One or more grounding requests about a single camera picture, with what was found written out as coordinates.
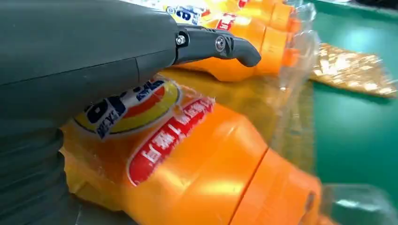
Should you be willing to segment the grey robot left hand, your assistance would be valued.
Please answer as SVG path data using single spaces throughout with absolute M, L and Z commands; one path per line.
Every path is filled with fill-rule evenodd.
M 89 103 L 207 58 L 260 61 L 248 41 L 120 0 L 0 3 L 0 134 L 55 130 Z

